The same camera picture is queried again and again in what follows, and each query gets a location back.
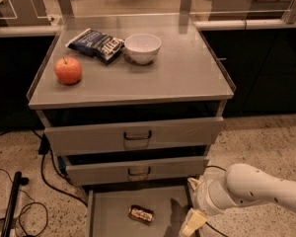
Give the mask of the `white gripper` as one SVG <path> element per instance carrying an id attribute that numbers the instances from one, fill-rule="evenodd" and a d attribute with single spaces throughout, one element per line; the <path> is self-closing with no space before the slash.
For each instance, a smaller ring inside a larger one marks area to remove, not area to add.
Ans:
<path id="1" fill-rule="evenodd" d="M 193 192 L 193 205 L 181 227 L 181 237 L 190 237 L 197 229 L 207 221 L 207 216 L 222 214 L 224 210 L 220 208 L 216 201 L 220 198 L 219 193 L 223 191 L 221 182 L 207 179 L 201 176 L 199 179 L 189 177 L 187 179 Z"/>

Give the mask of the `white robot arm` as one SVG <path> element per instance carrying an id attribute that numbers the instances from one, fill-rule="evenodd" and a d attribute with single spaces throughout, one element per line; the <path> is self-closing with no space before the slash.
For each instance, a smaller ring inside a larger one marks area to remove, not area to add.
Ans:
<path id="1" fill-rule="evenodd" d="M 233 207 L 271 202 L 296 213 L 296 182 L 279 179 L 248 164 L 233 164 L 215 180 L 188 178 L 192 188 L 192 208 L 180 229 L 180 237 L 190 237 L 209 216 Z"/>

